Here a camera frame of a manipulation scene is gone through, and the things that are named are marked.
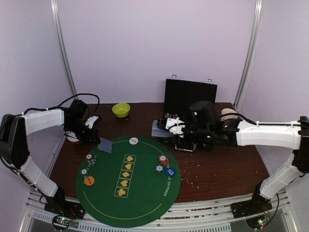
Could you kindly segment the single blue playing card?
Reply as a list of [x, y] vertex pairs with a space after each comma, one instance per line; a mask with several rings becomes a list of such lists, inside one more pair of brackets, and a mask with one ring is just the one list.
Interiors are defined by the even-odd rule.
[[98, 144], [98, 150], [102, 152], [106, 152], [108, 154], [112, 153], [113, 141], [100, 138], [100, 143]]

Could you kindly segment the green white small chip stack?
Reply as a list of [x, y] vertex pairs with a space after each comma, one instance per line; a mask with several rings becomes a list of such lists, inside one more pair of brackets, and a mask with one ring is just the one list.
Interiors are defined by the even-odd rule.
[[84, 168], [84, 169], [82, 169], [81, 171], [80, 171], [80, 173], [81, 173], [81, 175], [82, 176], [84, 176], [84, 177], [86, 177], [87, 175], [88, 175], [88, 169], [86, 169], [86, 168]]

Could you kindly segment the blue playing card deck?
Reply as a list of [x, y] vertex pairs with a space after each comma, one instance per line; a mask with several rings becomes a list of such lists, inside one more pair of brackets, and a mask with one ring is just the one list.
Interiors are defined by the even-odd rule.
[[170, 138], [173, 137], [174, 135], [166, 130], [160, 129], [157, 125], [158, 121], [154, 120], [152, 123], [152, 131], [151, 131], [151, 136], [152, 137], [157, 137], [157, 138]]

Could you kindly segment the orange big blind button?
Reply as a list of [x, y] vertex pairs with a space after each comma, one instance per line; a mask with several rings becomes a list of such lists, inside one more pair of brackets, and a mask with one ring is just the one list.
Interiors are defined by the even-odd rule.
[[85, 179], [84, 179], [84, 184], [86, 186], [92, 186], [94, 185], [95, 183], [95, 178], [93, 176], [87, 176]]

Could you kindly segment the red cream poker chip stack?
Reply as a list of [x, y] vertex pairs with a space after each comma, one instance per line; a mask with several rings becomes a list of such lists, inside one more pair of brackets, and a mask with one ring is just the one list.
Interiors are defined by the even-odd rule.
[[168, 159], [168, 157], [165, 156], [165, 155], [159, 156], [159, 157], [158, 157], [158, 160], [160, 161], [160, 163], [161, 163], [162, 165], [168, 165], [168, 164], [169, 164], [169, 159]]

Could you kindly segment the white dealer button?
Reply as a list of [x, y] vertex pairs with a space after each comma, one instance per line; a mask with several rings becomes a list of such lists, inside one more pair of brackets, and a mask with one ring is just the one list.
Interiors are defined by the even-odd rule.
[[136, 145], [138, 142], [139, 142], [139, 140], [138, 140], [137, 137], [131, 137], [131, 138], [129, 139], [129, 143], [130, 143], [131, 145]]

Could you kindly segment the blue small blind button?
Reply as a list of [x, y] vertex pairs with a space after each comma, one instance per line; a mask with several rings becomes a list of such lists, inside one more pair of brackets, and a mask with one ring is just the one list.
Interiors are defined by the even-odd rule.
[[167, 168], [165, 170], [165, 174], [167, 177], [174, 177], [177, 174], [177, 172], [176, 172], [176, 169], [174, 168]]

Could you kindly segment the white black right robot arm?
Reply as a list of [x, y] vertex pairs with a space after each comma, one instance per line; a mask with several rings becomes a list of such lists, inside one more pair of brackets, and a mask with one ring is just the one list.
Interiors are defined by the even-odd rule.
[[255, 146], [272, 155], [284, 152], [276, 170], [255, 187], [248, 210], [258, 213], [282, 189], [309, 172], [309, 118], [288, 122], [253, 121], [231, 108], [217, 114], [212, 102], [198, 101], [189, 107], [191, 118], [165, 114], [157, 127], [171, 134], [163, 140], [177, 150], [193, 152], [197, 147], [223, 145]]

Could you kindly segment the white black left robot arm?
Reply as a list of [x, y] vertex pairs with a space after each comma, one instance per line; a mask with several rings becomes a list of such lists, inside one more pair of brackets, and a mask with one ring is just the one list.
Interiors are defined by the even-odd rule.
[[4, 164], [46, 197], [60, 215], [70, 209], [65, 192], [31, 156], [34, 148], [32, 139], [44, 135], [45, 130], [58, 127], [68, 133], [73, 142], [99, 144], [96, 125], [101, 116], [93, 114], [85, 119], [87, 108], [83, 101], [73, 100], [69, 107], [30, 108], [17, 115], [5, 114], [0, 122], [0, 157]]

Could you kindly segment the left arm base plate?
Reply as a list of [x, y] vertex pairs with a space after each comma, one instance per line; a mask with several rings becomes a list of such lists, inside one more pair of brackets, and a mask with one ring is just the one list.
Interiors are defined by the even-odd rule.
[[52, 203], [46, 203], [44, 210], [70, 219], [83, 219], [85, 215], [85, 209], [82, 205], [71, 201], [66, 202], [66, 209], [60, 209]]

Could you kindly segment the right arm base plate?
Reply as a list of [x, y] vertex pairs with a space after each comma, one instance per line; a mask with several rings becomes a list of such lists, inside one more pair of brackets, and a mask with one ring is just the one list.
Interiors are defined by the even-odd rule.
[[248, 200], [231, 204], [231, 210], [234, 218], [242, 218], [263, 213], [266, 209], [272, 209], [272, 204], [268, 200]]

